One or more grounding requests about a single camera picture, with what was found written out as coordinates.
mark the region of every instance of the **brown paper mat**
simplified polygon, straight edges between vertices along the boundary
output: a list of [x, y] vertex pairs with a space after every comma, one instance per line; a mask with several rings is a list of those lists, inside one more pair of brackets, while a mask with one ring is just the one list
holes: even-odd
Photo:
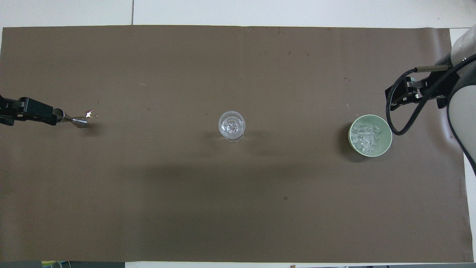
[[[4, 97], [98, 117], [0, 125], [1, 260], [473, 261], [444, 110], [429, 102], [381, 157], [347, 141], [402, 72], [449, 51], [445, 29], [4, 28]], [[238, 143], [226, 110], [246, 120]]]

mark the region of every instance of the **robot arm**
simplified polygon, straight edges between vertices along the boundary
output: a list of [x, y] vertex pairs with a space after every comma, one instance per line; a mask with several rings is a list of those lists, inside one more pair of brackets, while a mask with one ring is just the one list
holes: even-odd
[[[413, 72], [431, 72], [415, 81], [407, 75]], [[447, 107], [451, 131], [468, 157], [476, 173], [476, 25], [461, 36], [451, 52], [435, 66], [408, 70], [385, 90], [387, 122], [396, 135], [404, 134], [430, 99], [436, 98], [438, 107]], [[398, 131], [392, 124], [390, 111], [407, 103], [418, 103], [405, 127]]]
[[21, 97], [18, 100], [12, 100], [0, 95], [0, 124], [12, 126], [15, 120], [37, 121], [49, 125], [72, 122], [78, 128], [84, 128], [88, 123], [85, 118], [70, 117], [60, 108], [53, 109], [53, 107], [31, 98]]

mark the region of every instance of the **bowl of ice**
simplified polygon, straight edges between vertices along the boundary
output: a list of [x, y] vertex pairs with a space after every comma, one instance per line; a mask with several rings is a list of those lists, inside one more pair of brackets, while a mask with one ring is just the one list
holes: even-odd
[[379, 156], [392, 144], [392, 131], [382, 117], [366, 114], [350, 126], [349, 143], [361, 155]]

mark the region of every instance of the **white table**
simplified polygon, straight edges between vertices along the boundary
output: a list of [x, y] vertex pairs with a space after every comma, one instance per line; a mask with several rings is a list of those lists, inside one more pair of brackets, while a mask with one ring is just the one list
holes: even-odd
[[[0, 28], [89, 25], [235, 25], [365, 28], [450, 28], [451, 42], [476, 24], [471, 0], [3, 0]], [[476, 237], [476, 177], [465, 158], [466, 189]], [[476, 259], [476, 239], [473, 239]], [[278, 268], [385, 265], [378, 263], [134, 262], [126, 267]]]

